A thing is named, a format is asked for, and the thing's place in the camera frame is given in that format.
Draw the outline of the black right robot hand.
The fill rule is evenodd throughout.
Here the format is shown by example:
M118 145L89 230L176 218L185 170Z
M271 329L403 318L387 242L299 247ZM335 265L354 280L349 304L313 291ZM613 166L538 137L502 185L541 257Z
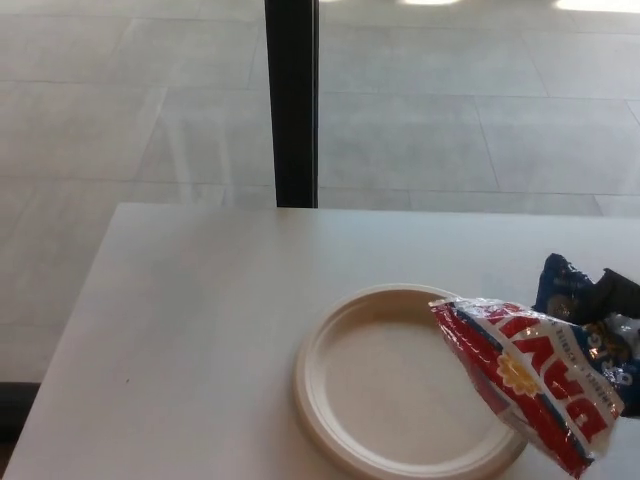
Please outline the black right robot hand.
M593 310L598 319L612 314L639 318L639 285L611 269L594 286Z

